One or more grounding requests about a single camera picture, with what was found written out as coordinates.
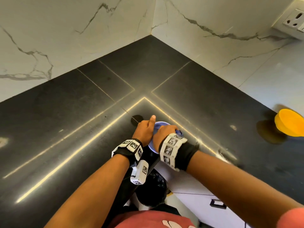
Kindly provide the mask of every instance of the hand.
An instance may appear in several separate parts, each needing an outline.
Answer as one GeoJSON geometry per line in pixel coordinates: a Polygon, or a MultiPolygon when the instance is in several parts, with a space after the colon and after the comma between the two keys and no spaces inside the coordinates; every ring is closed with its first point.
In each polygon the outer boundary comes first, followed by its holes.
{"type": "Polygon", "coordinates": [[[147,146],[153,137],[153,130],[156,116],[152,115],[150,120],[144,120],[138,123],[132,138],[141,141],[143,146],[147,146]]]}
{"type": "Polygon", "coordinates": [[[164,138],[166,138],[171,133],[175,133],[175,130],[178,130],[177,126],[172,126],[172,125],[161,126],[159,128],[159,130],[157,131],[157,133],[154,134],[154,136],[153,136],[153,146],[154,146],[154,149],[157,152],[159,152],[158,151],[159,145],[164,140],[164,138]]]}

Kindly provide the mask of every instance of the kitchen counter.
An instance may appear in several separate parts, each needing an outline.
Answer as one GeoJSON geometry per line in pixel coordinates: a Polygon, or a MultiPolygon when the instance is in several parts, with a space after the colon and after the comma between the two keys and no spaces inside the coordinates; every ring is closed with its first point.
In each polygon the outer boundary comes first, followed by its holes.
{"type": "MultiPolygon", "coordinates": [[[[1,227],[43,227],[153,114],[304,203],[303,138],[279,134],[275,112],[148,36],[0,103],[1,227]]],[[[157,155],[144,153],[153,167],[157,155]]],[[[113,211],[135,190],[127,177],[113,211]]]]}

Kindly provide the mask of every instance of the drawer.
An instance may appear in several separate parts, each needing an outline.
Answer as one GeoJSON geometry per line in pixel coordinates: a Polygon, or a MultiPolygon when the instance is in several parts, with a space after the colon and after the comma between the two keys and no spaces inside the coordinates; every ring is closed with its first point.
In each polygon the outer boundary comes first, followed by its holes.
{"type": "Polygon", "coordinates": [[[175,193],[176,197],[185,204],[203,223],[214,228],[244,228],[245,222],[213,195],[194,195],[175,193]]]}
{"type": "Polygon", "coordinates": [[[155,169],[165,178],[168,188],[173,193],[213,195],[213,193],[185,171],[176,172],[163,162],[158,162],[155,169]]]}

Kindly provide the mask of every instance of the plastic container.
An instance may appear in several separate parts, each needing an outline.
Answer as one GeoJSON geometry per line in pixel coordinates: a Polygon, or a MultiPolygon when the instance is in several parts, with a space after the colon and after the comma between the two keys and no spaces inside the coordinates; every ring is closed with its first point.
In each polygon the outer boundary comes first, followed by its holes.
{"type": "MultiPolygon", "coordinates": [[[[157,131],[159,130],[159,128],[161,126],[167,126],[167,125],[170,125],[168,122],[155,122],[154,124],[154,130],[153,130],[153,135],[157,133],[157,131]]],[[[156,150],[154,149],[154,146],[153,146],[153,138],[152,140],[150,141],[149,143],[149,148],[154,152],[154,153],[158,153],[156,152],[156,150]]]]}
{"type": "Polygon", "coordinates": [[[278,130],[293,137],[304,136],[304,118],[290,109],[281,109],[275,117],[278,130]]]}

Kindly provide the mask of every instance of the white marble backsplash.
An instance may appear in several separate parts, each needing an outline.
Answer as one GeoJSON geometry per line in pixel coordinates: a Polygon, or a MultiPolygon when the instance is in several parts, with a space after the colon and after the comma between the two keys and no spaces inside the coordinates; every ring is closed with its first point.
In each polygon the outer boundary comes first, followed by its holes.
{"type": "Polygon", "coordinates": [[[155,0],[2,0],[0,101],[149,35],[154,6],[155,0]]]}
{"type": "MultiPolygon", "coordinates": [[[[290,79],[284,85],[278,83],[280,74],[274,68],[276,62],[283,62],[283,56],[276,54],[291,58],[296,53],[295,44],[299,44],[271,29],[292,1],[156,0],[152,35],[267,107],[277,111],[277,105],[283,104],[304,114],[300,101],[304,97],[303,72],[300,76],[299,72],[289,72],[290,79]],[[264,67],[270,61],[272,67],[266,72],[264,67]]],[[[297,56],[304,59],[303,52],[297,56]]],[[[286,70],[280,73],[287,75],[286,70]]]]}

